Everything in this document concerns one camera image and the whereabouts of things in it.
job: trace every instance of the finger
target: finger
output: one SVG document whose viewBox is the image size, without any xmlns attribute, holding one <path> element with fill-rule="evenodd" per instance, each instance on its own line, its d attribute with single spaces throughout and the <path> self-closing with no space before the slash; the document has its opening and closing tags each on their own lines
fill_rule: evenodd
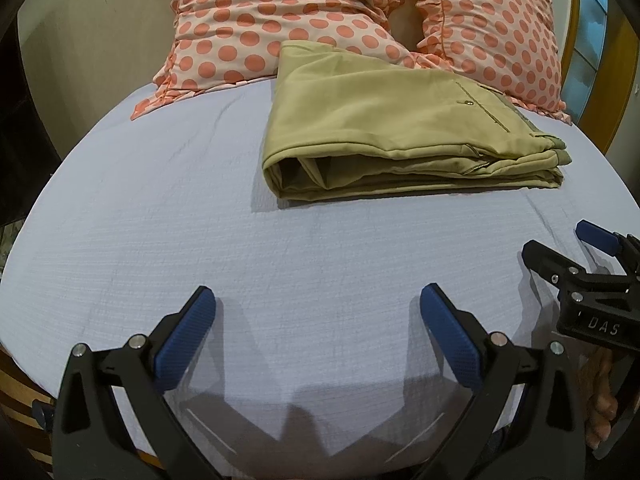
<svg viewBox="0 0 640 480">
<path fill-rule="evenodd" d="M 590 428 L 593 433 L 600 438 L 600 440 L 607 440 L 611 434 L 611 425 L 609 424 L 609 421 L 598 412 L 591 413 L 587 425 L 588 428 Z"/>
<path fill-rule="evenodd" d="M 586 441 L 587 441 L 587 446 L 589 446 L 591 449 L 596 450 L 598 449 L 598 446 L 601 443 L 600 437 L 597 436 L 592 430 L 591 428 L 587 428 L 586 434 Z"/>
<path fill-rule="evenodd" d="M 605 389 L 610 391 L 608 386 L 603 386 L 603 390 Z M 590 406 L 591 411 L 595 410 L 607 420 L 613 420 L 618 412 L 618 400 L 607 393 L 598 393 L 591 397 Z"/>
</svg>

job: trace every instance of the pillowcase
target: pillowcase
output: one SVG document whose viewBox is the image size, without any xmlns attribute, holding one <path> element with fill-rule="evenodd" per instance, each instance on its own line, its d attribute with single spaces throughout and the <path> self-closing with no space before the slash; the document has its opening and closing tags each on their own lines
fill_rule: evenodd
<svg viewBox="0 0 640 480">
<path fill-rule="evenodd" d="M 551 0 L 418 0 L 418 50 L 492 86 L 522 107 L 571 122 Z"/>
<path fill-rule="evenodd" d="M 132 119 L 202 92 L 273 76 L 280 42 L 311 40 L 407 67 L 438 66 L 389 34 L 397 0 L 172 0 L 175 41 L 154 78 L 158 91 Z"/>
</svg>

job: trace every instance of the bed sheet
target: bed sheet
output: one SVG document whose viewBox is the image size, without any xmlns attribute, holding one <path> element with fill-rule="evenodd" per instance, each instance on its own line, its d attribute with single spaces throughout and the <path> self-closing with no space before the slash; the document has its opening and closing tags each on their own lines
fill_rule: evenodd
<svg viewBox="0 0 640 480">
<path fill-rule="evenodd" d="M 621 272 L 574 227 L 586 218 L 637 234 L 640 211 L 577 127 L 531 113 L 573 157 L 560 189 L 280 202 L 260 170 L 273 83 L 129 121 L 146 86 L 112 110 L 18 236 L 0 283 L 0 340 L 57 395 L 76 342 L 120 346 L 207 285 L 218 316 L 167 401 L 222 474 L 357 478 L 423 462 L 469 398 L 422 324 L 423 286 L 437 282 L 489 332 L 545 344 L 558 308 L 522 245 L 535 238 Z M 152 452 L 116 394 L 135 443 Z"/>
</svg>

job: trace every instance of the metal bolt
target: metal bolt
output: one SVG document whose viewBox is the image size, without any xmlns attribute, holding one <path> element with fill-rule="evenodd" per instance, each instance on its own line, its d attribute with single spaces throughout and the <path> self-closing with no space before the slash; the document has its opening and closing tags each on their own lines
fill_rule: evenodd
<svg viewBox="0 0 640 480">
<path fill-rule="evenodd" d="M 74 357 L 82 357 L 86 352 L 86 345 L 84 343 L 78 343 L 71 350 Z"/>
<path fill-rule="evenodd" d="M 505 346 L 509 339 L 502 332 L 494 332 L 491 334 L 491 342 L 496 346 Z"/>
<path fill-rule="evenodd" d="M 146 336 L 143 334 L 136 334 L 129 338 L 129 346 L 131 348 L 142 348 L 146 343 Z"/>
<path fill-rule="evenodd" d="M 556 355 L 562 355 L 564 353 L 564 346 L 558 341 L 553 341 L 551 345 L 549 345 L 549 348 L 551 348 L 551 351 Z"/>
</svg>

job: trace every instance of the fabric fold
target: fabric fold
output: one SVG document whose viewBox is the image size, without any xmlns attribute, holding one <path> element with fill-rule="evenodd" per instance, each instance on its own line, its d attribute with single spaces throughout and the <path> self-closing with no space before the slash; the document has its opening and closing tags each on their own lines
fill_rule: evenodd
<svg viewBox="0 0 640 480">
<path fill-rule="evenodd" d="M 571 158 L 490 87 L 327 44 L 286 41 L 264 140 L 290 200 L 416 190 L 559 187 Z"/>
</svg>

